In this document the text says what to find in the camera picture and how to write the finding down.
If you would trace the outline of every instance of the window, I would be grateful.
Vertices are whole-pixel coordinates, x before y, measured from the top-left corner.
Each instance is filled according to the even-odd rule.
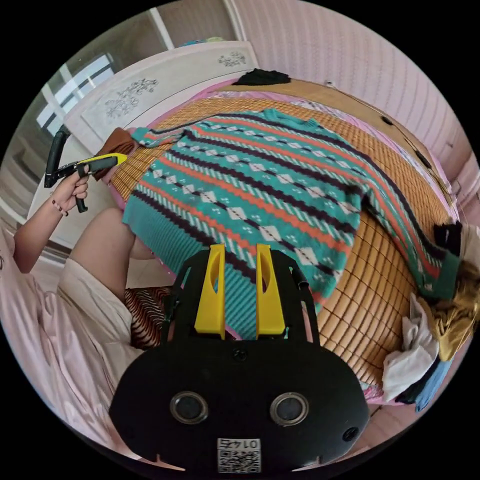
[[[42,91],[47,105],[36,118],[42,129],[46,129],[53,137],[62,126],[65,114],[95,87],[114,75],[109,57],[108,54],[102,55],[75,76],[70,74],[66,64],[60,67],[64,85],[57,92],[52,92],[52,98],[47,98],[51,92],[48,85]]]

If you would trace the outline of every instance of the camera lens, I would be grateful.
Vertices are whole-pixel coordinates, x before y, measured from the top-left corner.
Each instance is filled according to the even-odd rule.
[[[298,425],[309,412],[307,399],[299,393],[282,393],[271,403],[270,416],[282,427]]]
[[[207,418],[209,409],[207,402],[198,393],[182,391],[171,399],[170,412],[175,420],[195,425]]]

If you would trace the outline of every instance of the teal knit sweater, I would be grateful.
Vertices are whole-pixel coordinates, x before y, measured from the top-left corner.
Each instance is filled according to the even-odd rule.
[[[450,299],[459,259],[431,243],[397,186],[315,120],[274,109],[218,114],[180,128],[138,128],[173,143],[132,192],[124,222],[174,272],[211,244],[226,247],[226,321],[255,337],[255,245],[293,257],[317,311],[344,271],[367,209],[386,229],[424,297]]]

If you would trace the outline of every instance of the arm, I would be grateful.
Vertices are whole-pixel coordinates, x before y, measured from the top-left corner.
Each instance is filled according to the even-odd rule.
[[[23,273],[29,273],[43,249],[47,245],[49,238],[62,219],[62,213],[52,204],[49,198],[35,214],[23,224],[16,232],[15,251],[13,259],[18,269]]]
[[[80,178],[77,172],[64,178],[51,197],[17,230],[14,236],[13,259],[23,274],[32,270],[63,217],[52,200],[64,212],[68,212],[77,204],[76,197],[79,199],[87,197],[87,181],[88,176]]]

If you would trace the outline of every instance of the wrist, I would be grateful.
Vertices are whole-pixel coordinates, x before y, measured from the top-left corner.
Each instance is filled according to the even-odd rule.
[[[58,200],[55,199],[53,194],[50,194],[50,198],[46,201],[46,203],[48,205],[48,211],[50,215],[58,218],[58,220],[61,220],[62,217],[68,216],[68,211],[62,207]]]

